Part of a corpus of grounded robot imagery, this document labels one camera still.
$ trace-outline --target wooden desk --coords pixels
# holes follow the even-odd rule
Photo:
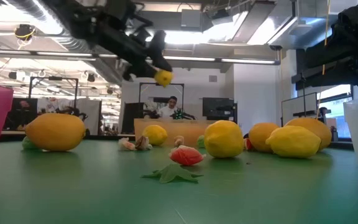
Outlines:
[[[215,121],[193,121],[193,120],[172,120],[172,119],[135,119],[135,136],[139,139],[143,130],[149,125],[159,125],[168,133],[168,139],[164,146],[173,146],[175,136],[183,136],[185,145],[190,147],[197,146],[197,139],[204,135],[205,129]]]

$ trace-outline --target person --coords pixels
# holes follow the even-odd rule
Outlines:
[[[171,96],[168,100],[168,105],[161,108],[158,111],[158,115],[160,115],[161,118],[169,118],[177,110],[177,101],[178,98]]]

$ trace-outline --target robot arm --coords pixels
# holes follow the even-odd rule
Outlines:
[[[358,86],[358,6],[351,7],[338,15],[332,25],[333,34],[305,52],[305,67],[315,68],[335,62],[335,66],[307,78],[311,86],[352,84]]]
[[[172,67],[162,56],[165,48],[165,33],[158,31],[149,47],[146,38],[150,34],[145,30],[152,26],[148,21],[136,14],[136,4],[130,0],[108,1],[105,7],[85,7],[76,0],[44,0],[44,3],[60,18],[71,35],[83,39],[90,46],[100,45],[129,62],[131,66],[123,74],[130,79],[130,74],[136,77],[153,78],[157,73],[153,66],[171,72]],[[127,35],[127,22],[137,19],[144,23],[131,35]],[[152,65],[146,62],[151,58]]]

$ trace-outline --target computer monitor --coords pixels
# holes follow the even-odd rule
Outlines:
[[[203,98],[203,116],[229,118],[234,116],[232,98]]]

